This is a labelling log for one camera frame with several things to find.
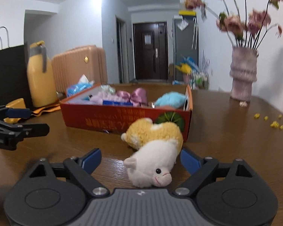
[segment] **black paper bag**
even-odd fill
[[[33,109],[26,73],[26,50],[24,45],[9,47],[9,37],[8,48],[0,50],[0,105],[23,98],[26,108]]]

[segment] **suitcase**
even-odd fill
[[[76,47],[52,59],[52,70],[58,92],[77,84],[82,75],[95,83],[107,83],[106,54],[95,45]]]

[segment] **front door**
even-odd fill
[[[134,24],[135,77],[168,79],[167,23]]]

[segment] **yellow thermos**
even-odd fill
[[[50,105],[58,100],[51,62],[43,41],[30,45],[27,78],[34,107]]]

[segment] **purple satin bow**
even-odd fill
[[[132,103],[134,107],[148,106],[147,92],[143,88],[137,88],[131,94],[126,91],[117,91],[116,95]]]

